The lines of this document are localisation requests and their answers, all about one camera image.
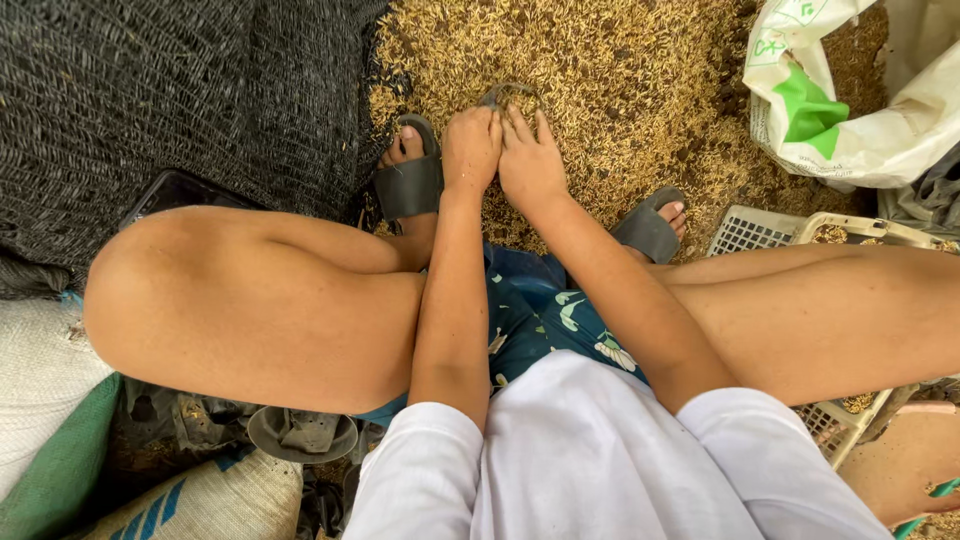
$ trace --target ground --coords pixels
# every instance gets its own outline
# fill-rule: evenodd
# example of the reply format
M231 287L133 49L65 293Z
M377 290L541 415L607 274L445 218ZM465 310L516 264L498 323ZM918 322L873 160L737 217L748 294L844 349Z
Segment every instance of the ground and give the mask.
M740 83L759 9L752 0L404 0L380 21L374 123L423 114L440 129L491 85L532 87L551 119L570 192L609 227L673 184L688 200L676 261L701 258L731 204L794 215L873 215L858 197L785 173L750 140ZM883 107L881 3L826 40L838 98L852 116ZM526 220L491 189L485 236L542 252Z

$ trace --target slide sandal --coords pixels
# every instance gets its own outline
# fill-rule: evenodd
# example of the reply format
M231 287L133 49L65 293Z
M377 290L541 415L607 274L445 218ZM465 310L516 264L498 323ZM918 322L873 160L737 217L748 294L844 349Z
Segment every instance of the slide sandal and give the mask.
M444 170L440 164L440 144L433 127L419 114L404 114L397 120L412 126L423 139L423 157L397 163L373 173L373 188L388 222L440 209L444 190Z
M663 205L684 202L684 194L672 185L661 187L630 210L610 234L656 264L666 264L680 249L680 240L670 224L657 214Z

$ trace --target floral shorts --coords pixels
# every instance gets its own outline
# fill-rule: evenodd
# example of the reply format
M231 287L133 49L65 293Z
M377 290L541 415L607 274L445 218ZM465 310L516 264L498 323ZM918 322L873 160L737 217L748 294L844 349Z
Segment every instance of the floral shorts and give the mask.
M491 395L537 360L567 349L647 379L623 350L582 290L564 289L563 268L551 256L484 246L490 333ZM407 404L407 395L356 415L382 426Z

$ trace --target white plastic crate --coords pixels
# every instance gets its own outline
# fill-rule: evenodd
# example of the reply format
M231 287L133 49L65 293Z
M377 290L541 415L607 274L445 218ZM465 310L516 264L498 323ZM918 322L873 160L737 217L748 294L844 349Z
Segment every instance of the white plastic crate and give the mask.
M884 243L936 249L943 240L931 234L910 229L885 219L855 217L817 212L799 217L749 207L733 206L727 211L710 242L707 257L743 250L765 249L806 244L823 225L837 225L847 230L851 243L858 238L883 238ZM890 390L878 392L874 402L863 412L852 414L833 402L820 402L800 407L800 414L810 435L830 466L836 470L853 445L870 425Z

